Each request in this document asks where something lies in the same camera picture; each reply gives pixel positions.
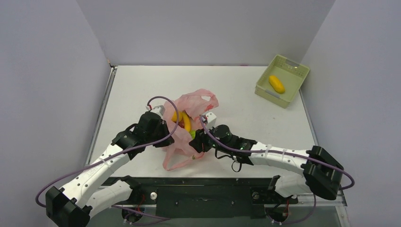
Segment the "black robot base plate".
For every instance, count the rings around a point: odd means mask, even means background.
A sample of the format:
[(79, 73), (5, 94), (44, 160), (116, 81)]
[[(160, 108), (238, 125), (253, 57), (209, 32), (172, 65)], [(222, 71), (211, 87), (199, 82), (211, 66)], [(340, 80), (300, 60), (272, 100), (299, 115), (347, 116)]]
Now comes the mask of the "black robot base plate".
[(129, 177), (138, 186), (128, 207), (155, 208), (166, 218), (265, 218), (266, 211), (297, 204), (269, 189), (271, 178)]

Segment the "pink plastic bag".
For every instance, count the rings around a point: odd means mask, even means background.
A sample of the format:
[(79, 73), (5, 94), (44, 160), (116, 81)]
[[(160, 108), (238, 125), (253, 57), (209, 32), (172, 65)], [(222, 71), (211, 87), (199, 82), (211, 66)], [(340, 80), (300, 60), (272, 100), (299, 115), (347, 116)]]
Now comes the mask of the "pink plastic bag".
[(164, 148), (166, 152), (163, 168), (166, 171), (182, 168), (204, 156), (204, 152), (198, 153), (189, 142), (193, 140), (196, 130), (201, 129), (199, 116), (219, 106), (214, 93), (206, 89), (198, 89), (192, 93), (181, 95), (174, 101), (179, 115), (173, 105), (166, 101), (163, 119), (171, 132), (176, 123), (177, 129), (173, 132), (174, 143)]

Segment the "green fake lime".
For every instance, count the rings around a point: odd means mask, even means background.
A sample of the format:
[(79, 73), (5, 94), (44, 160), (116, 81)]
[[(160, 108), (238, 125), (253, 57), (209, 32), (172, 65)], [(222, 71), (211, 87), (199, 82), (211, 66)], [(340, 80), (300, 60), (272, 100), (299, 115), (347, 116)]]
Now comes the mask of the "green fake lime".
[(190, 130), (189, 134), (190, 134), (191, 138), (194, 139), (196, 137), (196, 130)]

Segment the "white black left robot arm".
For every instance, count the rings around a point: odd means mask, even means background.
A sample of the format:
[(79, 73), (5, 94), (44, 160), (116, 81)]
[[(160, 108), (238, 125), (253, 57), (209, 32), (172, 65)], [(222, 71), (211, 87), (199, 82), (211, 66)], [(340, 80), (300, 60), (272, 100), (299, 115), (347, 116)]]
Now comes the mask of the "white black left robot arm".
[(103, 189), (100, 186), (147, 146), (173, 143), (163, 113), (162, 106), (145, 112), (137, 124), (119, 132), (88, 169), (61, 188), (50, 188), (45, 194), (47, 217), (59, 227), (85, 227), (91, 218), (116, 203), (138, 202), (141, 190), (129, 177)]

